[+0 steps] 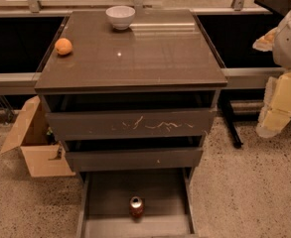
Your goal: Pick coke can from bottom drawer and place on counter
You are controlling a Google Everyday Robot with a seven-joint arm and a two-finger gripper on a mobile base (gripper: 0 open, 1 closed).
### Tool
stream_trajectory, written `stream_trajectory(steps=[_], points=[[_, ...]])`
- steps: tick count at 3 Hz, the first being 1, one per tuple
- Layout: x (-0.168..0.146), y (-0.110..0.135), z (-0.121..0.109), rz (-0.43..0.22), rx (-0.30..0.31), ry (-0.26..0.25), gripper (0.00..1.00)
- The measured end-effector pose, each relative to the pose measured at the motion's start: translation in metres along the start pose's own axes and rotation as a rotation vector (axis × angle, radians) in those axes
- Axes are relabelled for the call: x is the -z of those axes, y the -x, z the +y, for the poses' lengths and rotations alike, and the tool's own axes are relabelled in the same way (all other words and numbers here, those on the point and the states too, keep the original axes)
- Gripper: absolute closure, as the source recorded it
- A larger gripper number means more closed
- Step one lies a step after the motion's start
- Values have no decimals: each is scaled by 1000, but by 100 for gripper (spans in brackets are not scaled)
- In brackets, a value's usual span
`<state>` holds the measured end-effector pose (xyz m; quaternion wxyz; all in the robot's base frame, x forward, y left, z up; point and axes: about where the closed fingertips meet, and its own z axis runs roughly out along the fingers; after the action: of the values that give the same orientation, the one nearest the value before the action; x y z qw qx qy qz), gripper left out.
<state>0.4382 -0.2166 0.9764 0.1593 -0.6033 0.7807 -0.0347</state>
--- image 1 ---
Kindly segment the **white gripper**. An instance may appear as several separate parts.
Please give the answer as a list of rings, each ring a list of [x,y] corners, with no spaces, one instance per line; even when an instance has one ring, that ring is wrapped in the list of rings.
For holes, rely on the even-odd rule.
[[[257,51],[271,52],[275,34],[276,28],[273,28],[257,39],[252,47]],[[258,117],[256,133],[262,138],[278,135],[291,120],[289,117],[291,116],[291,72],[284,73],[277,79],[270,107],[273,110],[262,109]]]

